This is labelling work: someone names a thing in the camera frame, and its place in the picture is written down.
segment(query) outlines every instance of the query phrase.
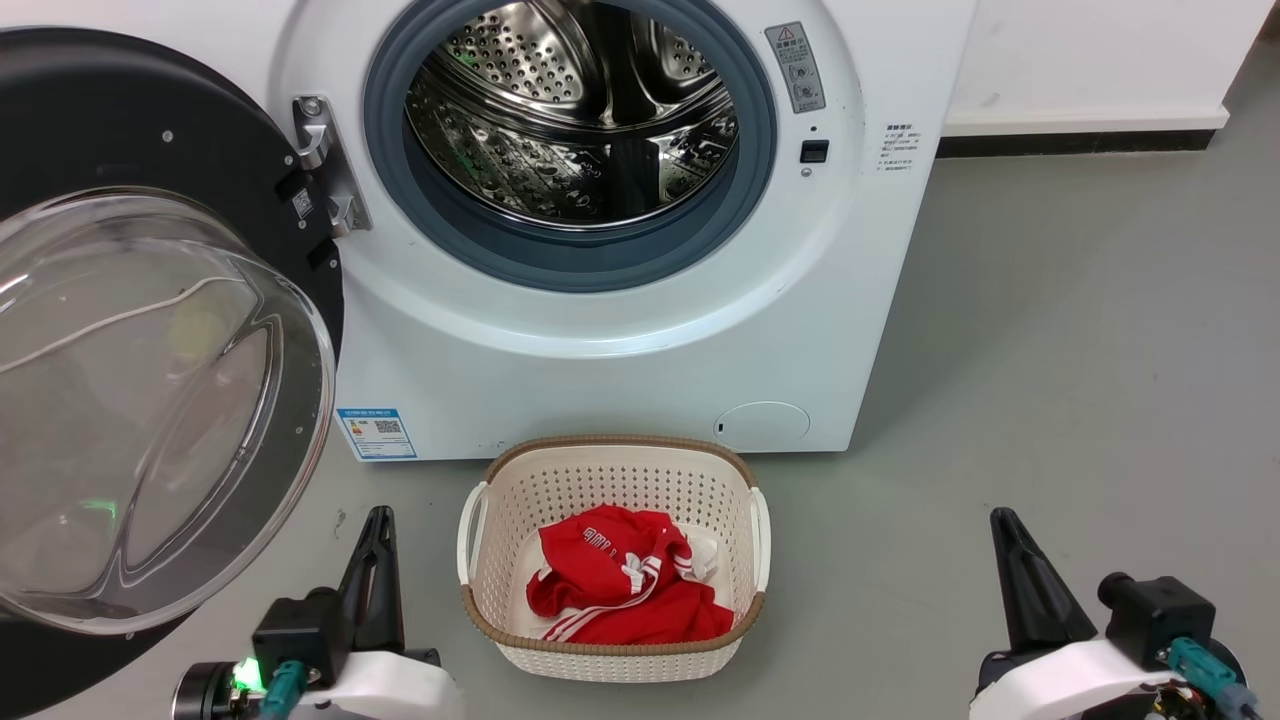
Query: brown basket rim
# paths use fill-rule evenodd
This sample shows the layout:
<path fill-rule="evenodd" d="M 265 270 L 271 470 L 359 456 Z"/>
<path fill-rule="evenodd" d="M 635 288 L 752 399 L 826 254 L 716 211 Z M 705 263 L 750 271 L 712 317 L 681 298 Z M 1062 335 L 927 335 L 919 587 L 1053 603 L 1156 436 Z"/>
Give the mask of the brown basket rim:
<path fill-rule="evenodd" d="M 498 473 L 507 466 L 513 459 L 526 452 L 532 452 L 535 450 L 547 450 L 552 447 L 575 447 L 575 446 L 599 446 L 599 445 L 635 445 L 635 446 L 648 446 L 648 447 L 669 447 L 673 450 L 694 450 L 700 452 L 708 452 L 716 455 L 722 460 L 727 461 L 739 471 L 741 478 L 746 482 L 749 488 L 756 487 L 755 475 L 751 469 L 746 466 L 735 452 L 710 442 L 704 442 L 700 439 L 686 439 L 686 438 L 673 438 L 662 436 L 637 436 L 637 434 L 591 434 L 591 436 L 559 436 L 540 439 L 531 439 L 522 442 L 507 452 L 503 452 L 497 460 L 489 465 L 489 470 L 485 473 L 484 482 L 493 483 L 493 479 Z M 607 657 L 653 657 L 663 655 L 689 655 L 696 652 L 712 652 L 728 647 L 737 641 L 742 639 L 742 635 L 751 629 L 755 624 L 756 618 L 760 616 L 760 609 L 764 606 L 764 593 L 758 592 L 755 597 L 751 598 L 751 605 L 746 609 L 746 614 L 742 620 L 739 621 L 733 628 L 718 637 L 709 641 L 691 642 L 691 643 L 668 643 L 668 644 L 590 644 L 590 643 L 566 643 L 566 642 L 552 642 L 536 638 L 525 638 L 521 635 L 513 635 L 511 633 L 504 633 L 498 628 L 494 628 L 484 616 L 480 614 L 480 607 L 476 605 L 475 593 L 471 592 L 471 585 L 462 585 L 462 606 L 466 607 L 467 615 L 471 618 L 471 623 L 475 624 L 486 638 L 490 641 L 520 650 L 535 650 L 539 652 L 556 652 L 561 655 L 596 655 Z"/>

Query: white washing machine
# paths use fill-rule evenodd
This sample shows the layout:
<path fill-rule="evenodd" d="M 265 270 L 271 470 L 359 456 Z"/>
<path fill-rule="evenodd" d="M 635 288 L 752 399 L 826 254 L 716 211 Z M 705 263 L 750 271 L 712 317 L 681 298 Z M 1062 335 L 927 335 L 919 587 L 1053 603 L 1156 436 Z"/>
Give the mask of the white washing machine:
<path fill-rule="evenodd" d="M 150 647 L 334 415 L 362 460 L 847 447 L 973 6 L 6 1 L 22 643 L 74 687 Z"/>

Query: gray rubber seal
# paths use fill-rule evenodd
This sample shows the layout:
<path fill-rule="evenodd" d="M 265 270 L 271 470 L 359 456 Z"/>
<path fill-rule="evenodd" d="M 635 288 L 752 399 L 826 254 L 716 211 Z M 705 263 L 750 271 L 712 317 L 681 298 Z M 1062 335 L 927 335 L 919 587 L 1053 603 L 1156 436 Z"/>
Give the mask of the gray rubber seal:
<path fill-rule="evenodd" d="M 374 168 L 392 200 L 426 237 L 503 281 L 559 292 L 604 292 L 678 273 L 733 236 L 773 172 L 777 111 L 755 53 L 707 0 L 609 0 L 678 28 L 716 67 L 733 99 L 737 142 L 695 197 L 626 228 L 564 232 L 494 213 L 445 178 L 413 136 L 404 99 L 431 50 L 495 1 L 413 4 L 387 33 L 369 70 L 365 132 Z"/>

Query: stainless steel drum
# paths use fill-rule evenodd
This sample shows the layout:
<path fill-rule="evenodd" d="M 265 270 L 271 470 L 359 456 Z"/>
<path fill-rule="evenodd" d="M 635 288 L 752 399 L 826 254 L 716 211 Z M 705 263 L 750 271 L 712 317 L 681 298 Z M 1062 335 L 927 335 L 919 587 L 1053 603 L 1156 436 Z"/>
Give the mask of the stainless steel drum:
<path fill-rule="evenodd" d="M 457 28 L 422 63 L 406 110 L 454 183 L 558 229 L 637 223 L 724 163 L 737 117 L 696 47 L 589 0 L 512 3 Z"/>

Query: white plastic basket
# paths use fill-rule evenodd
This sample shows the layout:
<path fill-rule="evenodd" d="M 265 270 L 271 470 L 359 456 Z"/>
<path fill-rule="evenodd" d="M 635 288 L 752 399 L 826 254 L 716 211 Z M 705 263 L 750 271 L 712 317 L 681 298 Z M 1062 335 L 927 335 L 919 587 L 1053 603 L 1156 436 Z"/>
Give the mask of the white plastic basket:
<path fill-rule="evenodd" d="M 602 646 L 536 639 L 525 585 L 540 559 L 538 528 L 611 503 L 660 510 L 686 532 L 714 533 L 716 601 L 728 634 L 694 643 Z M 755 623 L 769 582 L 769 510 L 742 460 L 723 447 L 641 436 L 580 436 L 518 445 L 467 497 L 458 525 L 462 602 L 507 660 L 535 675 L 604 683 L 705 678 Z"/>

